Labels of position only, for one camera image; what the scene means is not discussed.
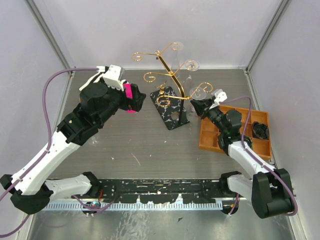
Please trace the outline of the clear round wine glass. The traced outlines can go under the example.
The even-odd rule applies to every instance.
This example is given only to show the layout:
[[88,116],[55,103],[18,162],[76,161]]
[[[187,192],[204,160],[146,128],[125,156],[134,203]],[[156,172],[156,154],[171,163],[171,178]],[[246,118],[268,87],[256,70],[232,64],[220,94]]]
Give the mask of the clear round wine glass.
[[[190,96],[192,100],[204,100],[207,97],[207,93],[202,87],[193,87],[190,91]],[[187,116],[190,119],[194,119],[197,114],[194,106],[190,103],[187,110]]]

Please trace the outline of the pink plastic wine glass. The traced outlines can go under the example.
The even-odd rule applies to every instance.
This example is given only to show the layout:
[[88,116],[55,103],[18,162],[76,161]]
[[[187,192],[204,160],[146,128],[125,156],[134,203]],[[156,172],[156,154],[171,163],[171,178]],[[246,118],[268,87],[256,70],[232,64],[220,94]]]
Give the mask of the pink plastic wine glass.
[[137,103],[133,96],[132,86],[130,83],[125,83],[124,85],[124,91],[125,91],[125,105],[126,105],[126,112],[129,114],[135,114],[137,112],[136,106]]

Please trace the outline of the gold wine glass rack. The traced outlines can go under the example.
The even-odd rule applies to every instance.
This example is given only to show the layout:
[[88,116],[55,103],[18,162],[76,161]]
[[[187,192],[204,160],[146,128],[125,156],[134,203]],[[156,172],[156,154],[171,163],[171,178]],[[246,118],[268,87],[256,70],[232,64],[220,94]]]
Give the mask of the gold wine glass rack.
[[[135,52],[131,58],[135,62],[141,61],[144,56],[153,56],[164,68],[164,72],[149,71],[143,75],[143,80],[155,84],[156,91],[149,94],[160,118],[167,130],[175,130],[187,125],[188,120],[185,102],[192,100],[190,90],[186,90],[182,81],[179,80],[181,69],[186,69],[186,61],[180,64],[179,69],[173,73],[171,66],[166,62],[164,53],[171,50],[174,42],[169,43],[164,49],[155,52]],[[213,91],[213,86],[208,82],[202,82],[195,87],[202,87],[206,94]]]

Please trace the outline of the clear champagne flute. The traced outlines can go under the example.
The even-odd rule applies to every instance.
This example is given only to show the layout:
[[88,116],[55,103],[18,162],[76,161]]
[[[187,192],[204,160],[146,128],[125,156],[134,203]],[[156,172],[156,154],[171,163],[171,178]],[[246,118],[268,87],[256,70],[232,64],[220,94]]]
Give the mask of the clear champagne flute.
[[184,44],[179,41],[174,42],[171,46],[171,70],[173,73],[175,73],[180,67],[180,55],[183,48]]
[[189,59],[185,63],[185,68],[188,70],[189,74],[184,81],[184,86],[191,88],[193,86],[192,72],[195,72],[200,68],[200,63],[197,60]]

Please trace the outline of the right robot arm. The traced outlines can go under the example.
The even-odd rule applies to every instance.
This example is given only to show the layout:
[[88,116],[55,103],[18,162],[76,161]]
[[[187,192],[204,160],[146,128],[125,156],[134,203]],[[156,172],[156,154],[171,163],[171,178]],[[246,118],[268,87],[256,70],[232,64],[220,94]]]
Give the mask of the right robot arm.
[[216,97],[193,99],[191,104],[199,117],[209,119],[219,129],[219,148],[251,177],[247,179],[239,173],[224,174],[219,184],[220,193],[225,197],[234,193],[245,197],[261,219],[281,214],[296,215],[298,204],[289,172],[268,164],[249,147],[244,139],[247,125],[242,123],[242,114],[236,109],[222,112]]

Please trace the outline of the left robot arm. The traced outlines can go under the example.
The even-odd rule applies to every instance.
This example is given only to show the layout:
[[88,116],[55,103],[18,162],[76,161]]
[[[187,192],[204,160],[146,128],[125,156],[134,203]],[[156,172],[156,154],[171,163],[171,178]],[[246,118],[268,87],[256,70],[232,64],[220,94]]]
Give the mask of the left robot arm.
[[126,80],[118,82],[118,86],[101,80],[89,83],[80,91],[79,104],[57,126],[51,141],[20,171],[1,177],[1,185],[11,193],[12,204],[33,215],[58,199],[73,195],[97,197],[101,183],[90,171],[66,179],[48,177],[118,110],[139,112],[145,98],[136,84]]

